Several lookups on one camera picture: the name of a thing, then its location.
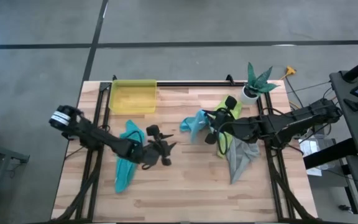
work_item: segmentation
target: green cloth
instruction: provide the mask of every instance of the green cloth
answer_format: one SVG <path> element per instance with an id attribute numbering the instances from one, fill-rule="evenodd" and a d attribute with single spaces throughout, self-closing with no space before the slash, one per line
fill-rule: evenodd
<path id="1" fill-rule="evenodd" d="M 225 105 L 225 102 L 226 102 L 226 99 L 227 99 L 228 96 L 225 96 L 223 98 L 223 100 L 220 102 L 220 104 L 218 104 L 216 107 L 215 107 L 215 110 L 219 109 L 219 108 L 226 108 L 226 105 Z M 234 107 L 233 110 L 230 110 L 230 112 L 233 114 L 234 118 L 238 118 L 240 117 L 240 113 L 241 113 L 241 109 L 242 109 L 242 103 L 240 101 L 237 101 L 237 104 L 236 106 Z M 230 143 L 231 141 L 233 140 L 233 136 L 231 134 L 228 134 L 226 133 L 226 137 L 227 137 L 227 146 L 229 147 L 230 146 Z M 223 152 L 226 152 L 226 142 L 225 142 L 225 138 L 223 136 L 223 134 L 219 134 L 219 142 L 221 143 L 221 149 Z M 221 154 L 221 152 L 219 152 L 218 150 L 218 153 L 217 155 L 220 157 L 220 158 L 225 158 L 224 155 Z"/>

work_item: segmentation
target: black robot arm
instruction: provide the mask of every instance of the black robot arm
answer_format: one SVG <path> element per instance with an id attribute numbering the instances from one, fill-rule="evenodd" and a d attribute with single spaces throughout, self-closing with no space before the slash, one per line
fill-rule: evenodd
<path id="1" fill-rule="evenodd" d="M 154 166 L 159 157 L 162 163 L 169 166 L 170 151 L 175 144 L 168 145 L 163 139 L 172 135 L 163 135 L 157 125 L 147 128 L 147 134 L 154 137 L 149 144 L 132 139 L 119 139 L 105 130 L 95 126 L 90 120 L 83 116 L 83 112 L 72 106 L 59 106 L 49 120 L 52 127 L 62 131 L 64 136 L 78 136 L 80 144 L 88 149 L 97 150 L 103 144 L 109 146 L 119 157 L 136 164 L 143 163 L 143 169 Z"/>
<path id="2" fill-rule="evenodd" d="M 283 149 L 296 134 L 304 134 L 307 129 L 324 123 L 335 123 L 342 116 L 342 111 L 332 100 L 320 99 L 307 107 L 281 113 L 234 119 L 230 110 L 237 101 L 233 97 L 226 100 L 227 108 L 216 111 L 205 111 L 214 128 L 214 133 L 207 136 L 206 142 L 213 144 L 217 139 L 216 133 L 229 133 L 245 142 L 255 143 L 258 139 L 267 140 L 274 149 Z"/>

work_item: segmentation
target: gray floor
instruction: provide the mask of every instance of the gray floor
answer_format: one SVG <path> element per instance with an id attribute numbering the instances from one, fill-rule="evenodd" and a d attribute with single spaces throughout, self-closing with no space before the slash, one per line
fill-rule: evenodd
<path id="1" fill-rule="evenodd" d="M 0 44 L 91 43 L 101 3 L 0 0 Z M 358 40 L 358 0 L 110 0 L 99 42 L 213 40 Z M 88 53 L 0 50 L 0 145 L 31 155 L 13 179 L 6 174 L 0 223 L 49 219 L 67 142 L 47 121 L 58 105 L 76 105 Z M 245 79 L 247 62 L 257 73 L 273 66 L 271 79 L 293 66 L 298 72 L 290 81 L 299 89 L 357 64 L 358 45 L 99 49 L 89 79 L 222 80 L 227 74 Z M 298 95 L 306 105 L 327 88 Z M 331 137 L 349 137 L 343 120 L 333 125 Z M 358 215 L 337 209 L 346 203 L 342 189 L 313 189 L 313 195 L 320 218 L 358 223 Z"/>

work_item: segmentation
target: wooden table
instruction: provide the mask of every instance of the wooden table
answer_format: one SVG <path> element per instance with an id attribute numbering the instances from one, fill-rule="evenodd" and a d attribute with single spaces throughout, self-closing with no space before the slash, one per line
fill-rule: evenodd
<path id="1" fill-rule="evenodd" d="M 282 112 L 290 111 L 284 82 L 272 82 L 280 85 L 270 92 L 273 107 Z M 91 121 L 98 88 L 99 82 L 84 82 L 78 104 L 78 108 L 84 111 L 85 116 Z M 213 110 L 226 95 L 239 99 L 240 92 L 241 87 L 158 87 L 155 113 L 115 115 L 111 112 L 111 134 L 118 136 L 123 133 L 125 122 L 131 119 L 144 132 L 147 126 L 157 124 L 161 132 L 174 134 L 167 140 L 168 143 L 177 142 L 177 145 L 172 150 L 171 166 L 165 167 L 160 161 L 149 170 L 142 170 L 139 166 L 132 184 L 121 194 L 114 192 L 116 157 L 110 148 L 106 147 L 93 221 L 277 221 L 262 141 L 258 141 L 260 157 L 248 166 L 235 184 L 230 185 L 227 160 L 216 156 L 216 145 L 204 143 L 206 132 L 200 133 L 197 144 L 191 144 L 190 134 L 181 133 L 179 130 L 179 124 L 184 118 L 194 116 L 201 108 Z M 243 106 L 241 117 L 255 115 L 258 115 L 256 105 Z M 78 142 L 71 142 L 67 154 L 78 148 Z M 316 208 L 301 154 L 288 148 L 283 151 L 283 156 L 292 192 L 307 211 L 316 217 Z M 65 161 L 52 218 L 61 215 L 78 193 L 85 157 L 86 150 L 82 150 Z M 286 210 L 282 192 L 281 198 L 282 207 Z M 87 204 L 86 202 L 84 215 L 88 211 Z"/>

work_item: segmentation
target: yellow plastic bin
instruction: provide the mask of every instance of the yellow plastic bin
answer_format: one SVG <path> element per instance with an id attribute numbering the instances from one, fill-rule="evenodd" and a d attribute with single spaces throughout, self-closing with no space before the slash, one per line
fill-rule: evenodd
<path id="1" fill-rule="evenodd" d="M 156 80 L 114 80 L 109 107 L 117 114 L 154 113 Z"/>

